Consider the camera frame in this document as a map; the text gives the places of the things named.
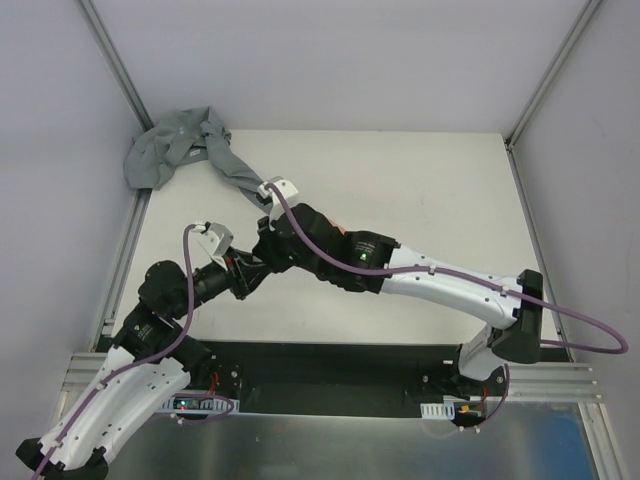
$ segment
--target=purple cable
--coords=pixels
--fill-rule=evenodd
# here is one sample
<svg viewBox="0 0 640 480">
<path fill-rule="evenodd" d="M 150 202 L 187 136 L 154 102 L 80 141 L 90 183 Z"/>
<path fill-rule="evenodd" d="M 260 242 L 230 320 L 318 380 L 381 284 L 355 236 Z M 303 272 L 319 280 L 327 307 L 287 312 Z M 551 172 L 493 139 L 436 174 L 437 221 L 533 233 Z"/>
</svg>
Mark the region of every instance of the purple cable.
<svg viewBox="0 0 640 480">
<path fill-rule="evenodd" d="M 327 255 L 323 252 L 313 241 L 304 233 L 302 227 L 296 220 L 295 215 L 291 211 L 291 207 L 287 203 L 282 192 L 276 187 L 273 183 L 269 183 L 266 186 L 269 190 L 271 190 L 278 200 L 282 204 L 284 208 L 284 213 L 289 219 L 293 230 L 296 232 L 298 237 L 309 247 L 309 249 L 322 258 L 327 263 L 333 265 L 334 267 L 338 267 L 341 270 L 346 272 L 354 273 L 356 275 L 364 275 L 370 277 L 379 277 L 386 275 L 394 275 L 399 273 L 417 273 L 417 272 L 426 272 L 430 274 L 441 273 L 443 275 L 449 275 L 451 277 L 460 278 L 462 280 L 466 280 L 471 283 L 475 283 L 476 285 L 481 285 L 490 290 L 496 292 L 502 292 L 502 286 L 493 282 L 489 282 L 488 280 L 484 280 L 482 278 L 474 277 L 473 275 L 469 275 L 468 273 L 459 272 L 457 270 L 453 270 L 445 267 L 435 267 L 433 270 L 431 267 L 427 266 L 417 266 L 417 267 L 398 267 L 398 268 L 382 268 L 382 269 L 367 269 L 367 268 L 358 268 L 352 265 L 347 265 L 346 263 L 342 263 L 339 260 Z M 507 290 L 505 292 L 507 295 L 519 298 L 521 300 L 533 303 L 542 308 L 547 308 L 549 310 L 553 310 L 554 312 L 561 313 L 563 315 L 567 315 L 569 317 L 575 318 L 576 320 L 580 320 L 582 322 L 588 323 L 589 325 L 593 325 L 594 327 L 603 330 L 604 332 L 611 335 L 616 341 L 620 344 L 618 348 L 604 348 L 604 347 L 594 347 L 591 345 L 583 345 L 580 343 L 569 343 L 569 342 L 561 342 L 558 340 L 541 340 L 540 343 L 543 345 L 554 345 L 557 347 L 564 348 L 575 348 L 577 350 L 586 350 L 588 352 L 596 352 L 596 353 L 608 353 L 608 354 L 623 354 L 629 350 L 629 344 L 626 339 L 614 328 L 610 327 L 606 323 L 597 320 L 595 318 L 589 317 L 583 313 L 576 312 L 575 310 L 571 310 L 566 307 L 559 307 L 557 305 L 553 305 L 551 303 L 545 302 L 544 300 L 540 300 L 539 298 L 532 297 L 531 295 L 526 295 L 524 293 L 516 292 L 515 290 Z"/>
<path fill-rule="evenodd" d="M 182 340 L 184 340 L 184 337 L 187 336 L 187 332 L 189 331 L 189 328 L 191 327 L 191 322 L 193 321 L 193 311 L 194 311 L 194 304 L 195 304 L 195 293 L 193 288 L 193 272 L 191 270 L 191 255 L 189 254 L 189 232 L 191 232 L 191 230 L 193 230 L 195 227 L 196 225 L 194 224 L 187 225 L 187 227 L 184 229 L 184 232 L 182 233 L 182 251 L 184 254 L 184 264 L 187 271 L 187 320 L 184 324 L 184 328 L 182 332 L 180 332 L 180 335 L 178 335 L 175 341 L 164 350 L 154 355 L 151 355 L 147 358 L 143 358 L 142 360 L 138 360 L 137 362 L 133 362 L 123 367 L 120 367 L 117 370 L 114 370 L 113 372 L 111 372 L 109 375 L 107 375 L 105 378 L 103 378 L 99 382 L 99 385 L 102 384 L 104 388 L 108 386 L 111 380 L 113 380 L 115 377 L 117 377 L 121 373 L 131 370 L 132 368 L 139 367 L 140 365 L 144 365 L 145 363 L 155 362 L 156 360 L 160 360 L 166 357 L 178 345 L 180 345 L 180 342 L 182 342 Z M 69 421 L 66 423 L 66 425 L 62 428 L 62 430 L 60 431 L 60 434 L 55 438 L 56 442 L 58 443 L 62 442 L 64 437 L 67 435 L 67 433 L 69 433 L 69 430 L 71 429 L 71 427 L 75 424 L 78 418 L 80 418 L 80 415 L 82 415 L 82 413 L 86 410 L 87 406 L 91 403 L 91 400 L 93 400 L 93 398 L 98 394 L 98 392 L 100 392 L 100 390 L 98 390 L 97 388 L 94 388 L 93 390 L 91 390 L 91 392 L 89 392 L 89 394 L 84 399 L 84 401 L 80 404 L 78 409 L 73 413 L 73 415 L 71 415 L 71 418 L 69 418 Z M 216 415 L 215 418 L 218 418 L 221 415 L 227 416 L 229 413 L 223 412 L 220 415 Z M 55 452 L 55 449 L 56 449 L 55 446 L 49 449 L 49 451 L 46 453 L 46 455 L 43 457 L 42 461 L 40 462 L 40 465 L 38 465 L 38 468 L 34 470 L 33 475 L 31 476 L 31 480 L 38 480 L 38 478 L 40 477 L 40 474 L 42 473 L 42 470 L 44 470 L 45 466 L 47 465 L 53 453 Z"/>
</svg>

